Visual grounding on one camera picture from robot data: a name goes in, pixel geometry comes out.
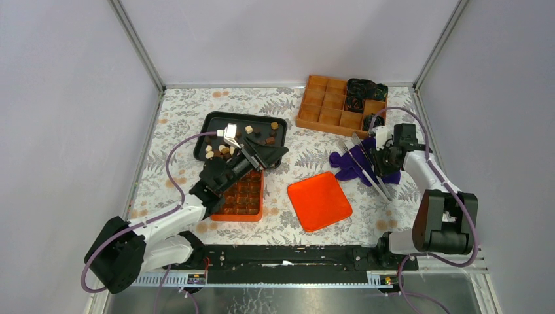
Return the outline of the orange chocolate box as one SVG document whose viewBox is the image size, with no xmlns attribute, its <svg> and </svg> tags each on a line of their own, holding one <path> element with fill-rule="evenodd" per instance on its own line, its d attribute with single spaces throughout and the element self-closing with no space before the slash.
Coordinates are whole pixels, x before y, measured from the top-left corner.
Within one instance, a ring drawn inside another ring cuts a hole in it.
<svg viewBox="0 0 555 314">
<path fill-rule="evenodd" d="M 224 194 L 224 204 L 210 219 L 217 222 L 258 222 L 262 218 L 264 172 L 251 171 Z"/>
</svg>

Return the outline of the orange box lid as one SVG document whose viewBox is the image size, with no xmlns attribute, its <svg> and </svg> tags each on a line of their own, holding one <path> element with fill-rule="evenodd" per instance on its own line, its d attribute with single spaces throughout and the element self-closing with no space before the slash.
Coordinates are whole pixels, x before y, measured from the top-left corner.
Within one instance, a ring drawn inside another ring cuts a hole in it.
<svg viewBox="0 0 555 314">
<path fill-rule="evenodd" d="M 353 209 L 331 172 L 293 183 L 287 194 L 302 229 L 316 232 L 349 218 Z"/>
</svg>

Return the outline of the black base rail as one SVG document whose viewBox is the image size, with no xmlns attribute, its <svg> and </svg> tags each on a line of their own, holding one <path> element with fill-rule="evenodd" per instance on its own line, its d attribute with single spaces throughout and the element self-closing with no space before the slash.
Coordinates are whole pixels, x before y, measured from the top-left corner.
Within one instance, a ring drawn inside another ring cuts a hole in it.
<svg viewBox="0 0 555 314">
<path fill-rule="evenodd" d="M 362 245 L 203 245 L 174 270 L 199 271 L 209 284 L 368 284 L 369 273 L 396 275 L 417 261 Z"/>
</svg>

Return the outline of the purple cloth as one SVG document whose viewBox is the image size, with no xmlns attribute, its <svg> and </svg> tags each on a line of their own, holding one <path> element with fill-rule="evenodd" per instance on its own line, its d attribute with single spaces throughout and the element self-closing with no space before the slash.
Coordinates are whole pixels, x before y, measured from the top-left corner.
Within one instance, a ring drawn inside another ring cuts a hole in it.
<svg viewBox="0 0 555 314">
<path fill-rule="evenodd" d="M 365 151 L 370 156 L 370 148 L 375 147 L 375 140 L 373 137 L 368 137 L 362 140 Z M 370 166 L 368 158 L 361 150 L 360 146 L 354 146 L 349 150 L 355 160 L 360 163 L 360 166 L 377 182 L 377 178 Z M 329 163 L 332 168 L 338 168 L 339 172 L 335 177 L 339 181 L 350 181 L 360 179 L 360 181 L 367 187 L 372 187 L 372 183 L 363 175 L 361 168 L 353 161 L 353 159 L 344 152 L 333 152 L 329 156 Z M 398 171 L 392 175 L 381 177 L 385 184 L 399 184 L 401 181 L 401 172 Z"/>
</svg>

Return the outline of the orange compartment organizer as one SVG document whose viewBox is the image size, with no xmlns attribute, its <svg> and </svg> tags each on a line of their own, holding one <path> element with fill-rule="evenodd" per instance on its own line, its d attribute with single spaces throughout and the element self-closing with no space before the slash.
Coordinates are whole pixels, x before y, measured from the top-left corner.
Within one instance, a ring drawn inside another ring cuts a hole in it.
<svg viewBox="0 0 555 314">
<path fill-rule="evenodd" d="M 356 133 L 362 139 L 367 138 L 368 132 L 363 129 L 365 118 L 386 108 L 388 98 L 366 99 L 361 112 L 351 111 L 346 104 L 347 86 L 346 79 L 311 74 L 296 116 L 296 126 L 348 137 Z"/>
</svg>

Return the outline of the metal tongs white handle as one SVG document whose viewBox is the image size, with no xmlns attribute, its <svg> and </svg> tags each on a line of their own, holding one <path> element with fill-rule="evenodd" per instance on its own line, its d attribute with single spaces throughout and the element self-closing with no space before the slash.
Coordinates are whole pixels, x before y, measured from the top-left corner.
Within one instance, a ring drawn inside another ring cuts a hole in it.
<svg viewBox="0 0 555 314">
<path fill-rule="evenodd" d="M 364 146 L 362 144 L 362 140 L 358 137 L 356 133 L 353 133 L 353 135 L 351 136 L 351 142 L 353 143 L 353 147 L 354 146 L 361 147 L 361 150 L 368 158 L 368 161 L 370 162 L 370 166 L 372 166 L 372 170 L 374 171 L 374 165 L 372 163 L 372 160 L 370 156 L 368 157 L 368 154 L 365 151 Z M 377 176 L 377 174 L 374 173 L 377 178 L 377 182 L 372 177 L 370 177 L 370 175 L 362 168 L 362 166 L 360 166 L 360 163 L 357 162 L 357 160 L 355 160 L 355 158 L 353 157 L 353 154 L 349 151 L 353 147 L 349 148 L 343 139 L 338 140 L 338 147 L 340 148 L 340 152 L 344 152 L 348 154 L 353 159 L 353 161 L 361 168 L 363 175 L 372 183 L 372 187 L 375 188 L 377 193 L 384 199 L 384 201 L 386 203 L 391 203 L 393 201 L 393 196 L 389 193 L 389 190 L 386 188 L 385 183 L 383 182 L 381 177 Z"/>
</svg>

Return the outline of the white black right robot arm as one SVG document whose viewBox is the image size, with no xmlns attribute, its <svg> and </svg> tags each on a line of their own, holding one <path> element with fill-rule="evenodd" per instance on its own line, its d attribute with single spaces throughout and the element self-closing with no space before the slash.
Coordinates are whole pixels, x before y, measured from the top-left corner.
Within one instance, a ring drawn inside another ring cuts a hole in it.
<svg viewBox="0 0 555 314">
<path fill-rule="evenodd" d="M 375 142 L 370 159 L 376 176 L 404 171 L 421 194 L 412 228 L 386 232 L 378 242 L 376 263 L 390 270 L 402 256 L 432 256 L 454 267 L 470 266 L 478 254 L 477 197 L 447 178 L 429 143 L 419 142 L 416 125 L 397 124 L 392 131 L 378 126 L 369 134 Z"/>
</svg>

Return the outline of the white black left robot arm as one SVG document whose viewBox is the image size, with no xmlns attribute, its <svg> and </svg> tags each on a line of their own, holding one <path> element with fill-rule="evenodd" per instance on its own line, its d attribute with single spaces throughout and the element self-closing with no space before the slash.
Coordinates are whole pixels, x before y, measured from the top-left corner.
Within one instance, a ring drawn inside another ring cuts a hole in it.
<svg viewBox="0 0 555 314">
<path fill-rule="evenodd" d="M 262 145 L 246 139 L 229 160 L 204 162 L 197 183 L 188 191 L 176 184 L 180 200 L 155 216 L 108 220 L 84 257 L 80 284 L 95 294 L 127 289 L 142 273 L 174 264 L 197 268 L 203 252 L 181 235 L 184 227 L 214 215 L 224 204 L 224 193 L 252 171 L 262 171 L 288 153 L 287 147 Z"/>
</svg>

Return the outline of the black chocolate tray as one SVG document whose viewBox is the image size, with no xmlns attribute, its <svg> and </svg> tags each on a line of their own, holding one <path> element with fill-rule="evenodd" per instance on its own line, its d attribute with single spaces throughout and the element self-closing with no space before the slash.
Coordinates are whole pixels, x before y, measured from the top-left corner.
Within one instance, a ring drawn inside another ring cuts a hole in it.
<svg viewBox="0 0 555 314">
<path fill-rule="evenodd" d="M 271 123 L 277 122 L 279 128 L 273 130 L 271 128 Z M 272 145 L 272 146 L 285 146 L 285 138 L 287 134 L 288 124 L 282 118 L 276 118 L 271 116 L 256 116 L 252 114 L 240 114 L 240 113 L 226 113 L 221 111 L 214 111 L 206 116 L 204 124 L 202 125 L 201 132 L 209 133 L 216 132 L 218 130 L 223 130 L 227 124 L 232 123 L 237 125 L 236 139 L 240 146 L 242 146 L 247 139 L 253 140 L 254 142 L 262 145 Z M 253 133 L 247 134 L 245 132 L 246 126 L 253 127 Z M 233 155 L 237 154 L 237 150 L 229 153 L 222 153 L 219 149 L 221 145 L 224 145 L 223 137 L 216 135 L 212 136 L 201 136 L 197 140 L 196 146 L 193 150 L 193 156 L 199 161 L 207 160 L 206 148 L 211 146 L 215 151 L 215 156 L 224 158 L 225 160 L 231 158 Z M 274 169 L 281 164 L 281 160 L 274 164 L 268 169 Z"/>
</svg>

